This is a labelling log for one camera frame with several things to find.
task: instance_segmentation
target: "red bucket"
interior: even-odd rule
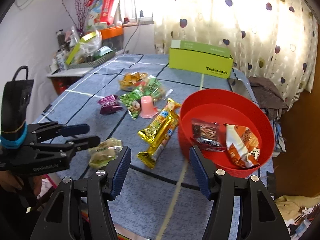
[[[257,136],[260,146],[259,166],[241,169],[231,163],[227,152],[216,153],[202,151],[205,158],[212,160],[217,168],[224,169],[230,175],[245,178],[256,171],[271,157],[274,149],[274,134],[266,115],[250,100],[236,93],[221,89],[205,89],[191,94],[182,104],[179,144],[183,155],[189,159],[189,149],[193,145],[191,138],[191,119],[198,118],[206,122],[243,125]],[[220,126],[220,140],[225,142],[226,128]]]

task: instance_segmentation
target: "heart-patterned curtain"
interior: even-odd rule
[[[172,39],[230,49],[247,77],[269,78],[291,107],[311,92],[318,24],[304,0],[156,0],[155,47]]]

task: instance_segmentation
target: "orange box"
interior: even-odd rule
[[[123,34],[122,26],[116,26],[116,27],[101,30],[101,35],[103,40],[110,39],[122,34]]]

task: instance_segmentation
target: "pink cup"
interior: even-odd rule
[[[142,118],[152,118],[158,111],[153,106],[153,101],[151,96],[145,96],[141,98],[141,113]]]

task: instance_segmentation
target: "blue tablecloth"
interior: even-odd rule
[[[114,223],[121,225],[147,239],[156,239],[163,232],[163,240],[202,238],[211,212],[212,202],[194,188],[198,186],[191,166],[185,161],[177,139],[177,132],[161,154],[154,169],[147,168],[137,157],[148,144],[141,140],[137,131],[145,128],[150,119],[133,120],[126,111],[112,115],[100,115],[97,101],[105,96],[122,95],[118,80],[128,72],[147,72],[158,77],[175,101],[182,103],[187,96],[199,90],[201,74],[168,67],[167,55],[132,55],[115,57],[85,75],[81,80],[64,91],[53,103],[50,110],[36,122],[58,121],[69,125],[87,123],[89,135],[98,135],[101,141],[116,137],[132,150],[132,167],[128,171],[124,186],[115,201],[109,202]],[[245,75],[233,69],[231,77],[238,78],[246,85],[252,100],[256,102]],[[229,90],[227,80],[204,76],[204,88]],[[165,101],[158,103],[162,108]],[[52,143],[65,142],[65,138],[55,138]],[[60,178],[73,179],[90,176],[94,170],[88,167],[90,156],[87,151],[78,152],[70,163],[70,169],[57,172]],[[267,184],[267,171],[273,172],[270,159],[256,175]],[[239,197],[235,198],[234,219],[229,239],[235,239],[239,218]],[[170,215],[169,207],[174,207]]]

